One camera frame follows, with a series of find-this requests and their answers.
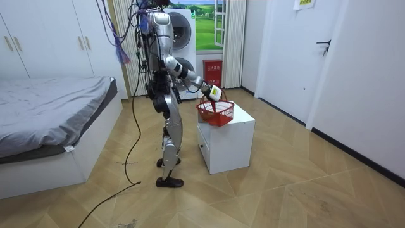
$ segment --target cabinet drawer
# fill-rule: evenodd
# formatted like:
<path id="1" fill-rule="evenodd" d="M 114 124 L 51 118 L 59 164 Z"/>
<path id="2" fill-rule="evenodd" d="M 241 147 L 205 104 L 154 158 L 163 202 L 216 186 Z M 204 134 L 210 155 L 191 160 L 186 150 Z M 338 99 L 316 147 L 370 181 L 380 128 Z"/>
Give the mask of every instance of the cabinet drawer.
<path id="1" fill-rule="evenodd" d="M 200 147 L 202 156 L 204 157 L 205 163 L 208 167 L 209 170 L 209 147 L 207 142 L 205 141 L 205 138 L 203 137 L 203 133 L 201 132 L 201 129 L 197 127 L 198 131 L 198 146 Z"/>

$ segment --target washing machine door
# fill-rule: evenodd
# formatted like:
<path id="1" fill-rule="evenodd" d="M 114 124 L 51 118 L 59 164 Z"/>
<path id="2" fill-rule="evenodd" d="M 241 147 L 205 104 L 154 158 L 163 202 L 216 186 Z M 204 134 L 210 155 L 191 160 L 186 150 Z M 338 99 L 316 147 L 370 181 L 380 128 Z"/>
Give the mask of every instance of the washing machine door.
<path id="1" fill-rule="evenodd" d="M 192 67 L 192 64 L 189 61 L 187 61 L 187 60 L 185 60 L 183 58 L 176 58 L 176 60 L 181 65 L 183 65 L 183 67 L 195 72 L 194 67 Z M 172 78 L 172 81 L 174 81 L 175 87 L 178 89 L 179 92 L 185 91 L 185 90 L 187 90 L 187 87 L 191 86 L 191 83 L 188 80 L 184 80 L 186 85 L 180 79 Z"/>
<path id="2" fill-rule="evenodd" d="M 191 38 L 190 23 L 180 13 L 170 12 L 169 16 L 174 33 L 173 50 L 183 49 L 189 44 Z"/>

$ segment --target red basket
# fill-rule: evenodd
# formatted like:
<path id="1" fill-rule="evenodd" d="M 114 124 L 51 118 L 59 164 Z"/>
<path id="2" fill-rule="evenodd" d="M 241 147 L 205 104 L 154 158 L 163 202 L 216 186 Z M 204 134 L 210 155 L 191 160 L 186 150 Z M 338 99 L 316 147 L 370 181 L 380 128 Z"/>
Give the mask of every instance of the red basket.
<path id="1" fill-rule="evenodd" d="M 198 113 L 204 121 L 207 121 L 212 126 L 224 126 L 234 118 L 234 106 L 235 104 L 229 102 L 225 95 L 225 100 L 221 99 L 217 102 L 206 101 L 205 96 L 197 104 L 196 108 Z"/>

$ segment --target robot leg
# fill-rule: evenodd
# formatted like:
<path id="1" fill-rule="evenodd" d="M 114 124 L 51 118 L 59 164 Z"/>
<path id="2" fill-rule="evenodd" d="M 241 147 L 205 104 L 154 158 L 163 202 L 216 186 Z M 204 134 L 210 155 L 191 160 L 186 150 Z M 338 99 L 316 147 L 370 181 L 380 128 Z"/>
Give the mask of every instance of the robot leg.
<path id="1" fill-rule="evenodd" d="M 178 111 L 175 95 L 164 95 L 167 111 L 163 113 L 166 118 L 165 129 L 167 135 L 163 135 L 163 176 L 156 180 L 158 187 L 182 187 L 184 182 L 171 176 L 171 171 L 178 162 L 178 154 L 183 138 L 183 123 Z"/>
<path id="2" fill-rule="evenodd" d="M 165 137 L 166 137 L 166 136 L 169 136 L 169 132 L 167 132 L 166 127 L 163 127 L 162 151 L 163 151 L 163 149 L 165 148 L 164 145 L 165 145 Z M 182 160 L 179 159 L 179 158 L 177 158 L 176 165 L 180 164 L 181 162 L 182 162 Z M 163 163 L 163 158 L 159 158 L 158 161 L 156 162 L 156 166 L 157 166 L 158 168 L 161 168 L 161 167 L 164 166 L 164 165 L 165 165 L 165 164 Z"/>

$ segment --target bed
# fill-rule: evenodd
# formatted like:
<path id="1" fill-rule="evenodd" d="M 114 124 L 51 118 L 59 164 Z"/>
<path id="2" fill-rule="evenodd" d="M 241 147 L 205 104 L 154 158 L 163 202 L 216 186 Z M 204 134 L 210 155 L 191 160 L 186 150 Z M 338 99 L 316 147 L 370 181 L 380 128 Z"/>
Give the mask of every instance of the bed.
<path id="1" fill-rule="evenodd" d="M 117 94 L 107 77 L 0 82 L 0 198 L 85 182 L 122 110 Z"/>

